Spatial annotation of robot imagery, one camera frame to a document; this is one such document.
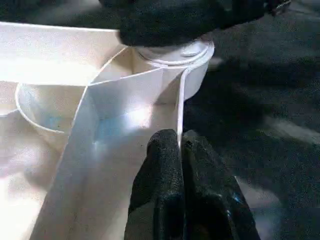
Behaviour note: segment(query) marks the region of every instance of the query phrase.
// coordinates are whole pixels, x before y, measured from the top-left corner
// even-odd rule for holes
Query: white plastic part
[[[16,232],[4,224],[15,234],[10,240],[29,238],[49,186],[31,240],[121,239],[146,145],[167,128],[180,143],[183,102],[198,91],[214,46],[165,49],[148,60],[120,44],[114,30],[0,23],[0,34],[0,80],[19,83],[18,110],[0,117],[1,137],[12,136],[1,139],[1,161],[23,170],[23,186],[37,199],[32,208],[28,198],[15,198],[33,210],[14,215],[21,220]],[[35,180],[47,183],[45,190],[24,177],[28,169],[45,176]]]
[[[1,239],[29,239],[59,157],[18,110],[0,116]]]
[[[15,91],[17,83],[0,81],[0,117],[17,109]]]
[[[117,31],[0,22],[0,81],[86,86],[124,46]]]
[[[19,83],[15,99],[22,116],[47,143],[61,152],[83,91],[82,86]]]
[[[211,55],[184,68],[134,75],[125,68],[112,80],[101,74],[86,88],[31,240],[123,239],[148,141],[159,130],[174,129],[180,143],[184,93],[190,81],[202,81],[210,49]]]
[[[185,65],[201,58],[210,43],[196,40],[188,45],[168,47],[139,47],[138,52],[146,59],[164,65]]]

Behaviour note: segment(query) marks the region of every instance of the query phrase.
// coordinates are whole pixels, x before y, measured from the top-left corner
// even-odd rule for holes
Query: black rubber glove
[[[129,46],[188,43],[214,29],[250,22],[285,0],[100,0],[121,10],[120,38]]]

